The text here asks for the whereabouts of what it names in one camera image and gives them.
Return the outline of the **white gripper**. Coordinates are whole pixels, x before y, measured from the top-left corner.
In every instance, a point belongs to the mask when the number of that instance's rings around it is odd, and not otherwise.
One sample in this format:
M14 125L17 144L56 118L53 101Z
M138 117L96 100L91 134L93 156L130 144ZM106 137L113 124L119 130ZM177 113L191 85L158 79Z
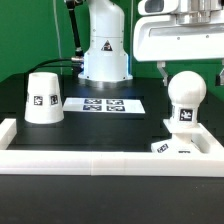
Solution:
M223 59L215 85L224 86L224 0L141 0L134 28L138 61L158 61L163 84L165 61Z

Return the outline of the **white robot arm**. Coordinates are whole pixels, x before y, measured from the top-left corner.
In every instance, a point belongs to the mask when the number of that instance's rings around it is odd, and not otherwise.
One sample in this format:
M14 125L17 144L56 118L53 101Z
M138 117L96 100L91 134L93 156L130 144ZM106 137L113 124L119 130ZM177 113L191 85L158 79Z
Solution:
M90 47L79 77L92 83L129 78L124 13L110 0L87 0ZM141 0L133 55L140 62L224 59L224 0Z

